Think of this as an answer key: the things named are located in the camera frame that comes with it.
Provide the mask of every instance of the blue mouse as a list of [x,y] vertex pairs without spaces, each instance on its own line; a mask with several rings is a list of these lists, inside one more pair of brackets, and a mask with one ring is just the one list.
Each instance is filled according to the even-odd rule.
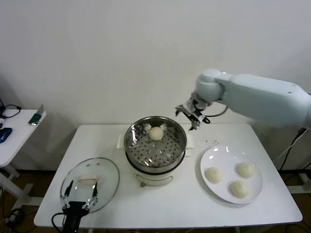
[[4,142],[11,134],[12,128],[3,128],[0,130],[0,143]]

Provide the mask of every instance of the floor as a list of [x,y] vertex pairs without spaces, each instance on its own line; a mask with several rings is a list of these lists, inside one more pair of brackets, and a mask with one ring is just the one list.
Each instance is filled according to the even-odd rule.
[[[284,175],[283,179],[287,179],[290,175]],[[45,192],[47,191],[49,184],[53,179],[53,174],[31,174],[31,173],[21,173],[21,176],[18,179],[14,179],[14,183],[23,188],[27,183],[34,183],[34,187],[31,190],[31,196],[43,197]],[[297,177],[293,177],[287,181],[287,185],[297,185],[300,184],[300,180]],[[299,206],[302,214],[303,214],[303,221],[308,225],[311,226],[311,195],[309,194],[296,194],[294,195],[294,199]],[[9,193],[4,192],[4,212],[7,214],[13,204],[15,203],[15,198],[11,196]],[[2,220],[2,201],[0,202],[0,221]],[[34,206],[23,206],[23,210],[25,213],[35,211],[37,207]],[[23,222],[16,227],[16,231],[20,233],[28,232],[30,229],[34,227],[33,219],[35,217],[35,212],[28,214]],[[303,226],[304,228],[308,229],[304,223],[298,223],[298,225]],[[267,233],[285,233],[285,228],[287,225],[277,225],[273,226]],[[253,230],[256,232],[257,228],[241,228],[241,232],[245,232],[248,230]],[[180,229],[177,231],[174,230],[141,230],[141,233],[190,233],[191,229]],[[4,222],[0,223],[0,233],[7,232],[9,233],[10,230],[7,229]],[[87,230],[80,230],[80,233],[86,233]],[[234,233],[234,228],[222,228],[222,229],[194,229],[191,230],[191,233]],[[35,228],[31,231],[31,233],[57,233],[55,229],[51,228]],[[129,230],[94,230],[94,233],[134,233],[134,231]],[[287,230],[287,233],[305,233],[304,230],[297,226],[290,226]]]

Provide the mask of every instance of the white wall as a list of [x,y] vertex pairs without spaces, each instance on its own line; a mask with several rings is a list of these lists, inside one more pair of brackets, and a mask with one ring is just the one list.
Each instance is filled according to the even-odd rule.
[[[308,0],[0,1],[0,95],[48,112],[14,163],[56,169],[81,124],[174,118],[205,68],[311,91],[310,9]],[[228,113],[217,121],[248,120]],[[295,134],[256,131],[272,157]],[[301,143],[303,161],[292,166],[307,160]]]

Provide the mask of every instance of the small white table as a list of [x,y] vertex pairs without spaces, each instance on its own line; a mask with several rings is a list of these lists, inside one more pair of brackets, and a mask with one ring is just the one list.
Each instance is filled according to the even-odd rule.
[[[51,227],[53,214],[62,212],[60,187],[66,174],[79,162],[95,157],[113,160],[120,170],[120,185],[111,202],[82,218],[88,229],[214,228],[254,226],[301,221],[302,215],[251,126],[210,124],[193,131],[194,149],[181,163],[178,178],[168,185],[140,187],[124,150],[117,149],[127,125],[80,126],[39,207],[34,222]],[[263,190],[256,201],[246,205],[225,202],[201,182],[198,164],[206,141],[243,148],[263,176]],[[55,218],[62,225],[62,216]]]
[[[4,114],[11,116],[16,112],[17,110],[6,110]],[[6,178],[0,173],[0,186],[17,198],[13,209],[20,208],[25,204],[40,205],[42,201],[42,198],[30,197],[28,195],[33,184],[29,183],[25,186],[24,190],[21,190],[11,182],[14,176],[19,177],[19,173],[10,165],[10,162],[37,128],[38,125],[32,126],[28,124],[28,121],[36,112],[37,110],[21,110],[19,114],[12,118],[5,119],[3,123],[3,128],[12,128],[13,131],[3,143],[0,143],[0,167],[10,173],[9,178]],[[45,116],[46,112],[44,112],[40,121],[42,121]]]

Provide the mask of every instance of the robotic arm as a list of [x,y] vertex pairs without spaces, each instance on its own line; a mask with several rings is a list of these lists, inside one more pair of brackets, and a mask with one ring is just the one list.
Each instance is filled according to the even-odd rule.
[[311,128],[311,96],[300,86],[249,74],[226,74],[216,69],[202,73],[190,99],[176,107],[176,115],[182,112],[191,121],[190,130],[197,130],[201,122],[210,123],[202,111],[213,102],[268,124]]

